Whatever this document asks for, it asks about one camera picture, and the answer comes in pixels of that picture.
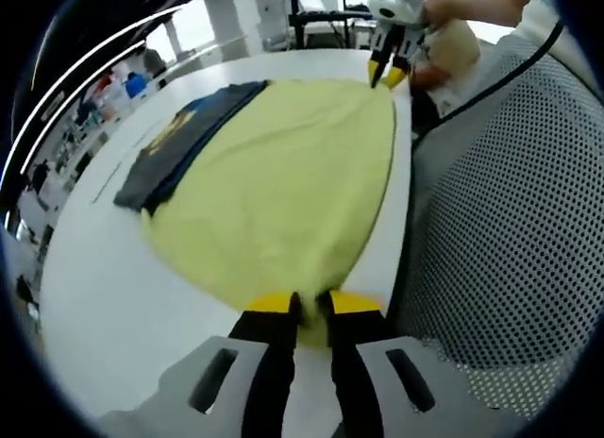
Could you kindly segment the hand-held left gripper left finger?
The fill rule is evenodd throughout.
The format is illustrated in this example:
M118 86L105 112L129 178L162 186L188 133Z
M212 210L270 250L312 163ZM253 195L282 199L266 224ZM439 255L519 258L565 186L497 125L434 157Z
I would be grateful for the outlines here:
M259 297L228 335L166 369L137 408L105 414L102 436L281 436L301 322L298 294Z

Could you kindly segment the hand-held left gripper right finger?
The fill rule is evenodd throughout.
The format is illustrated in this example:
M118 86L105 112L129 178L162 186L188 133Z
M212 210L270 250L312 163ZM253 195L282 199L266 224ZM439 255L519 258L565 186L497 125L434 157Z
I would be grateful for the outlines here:
M433 348L394 336L376 301L329 291L325 318L346 436L496 436L498 411L470 395L465 375Z

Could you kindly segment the person's right hand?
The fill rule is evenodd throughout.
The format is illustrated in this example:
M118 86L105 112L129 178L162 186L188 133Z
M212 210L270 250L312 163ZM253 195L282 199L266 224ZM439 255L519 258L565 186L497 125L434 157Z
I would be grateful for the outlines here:
M455 17L453 0L425 0L423 15L431 30L437 30Z

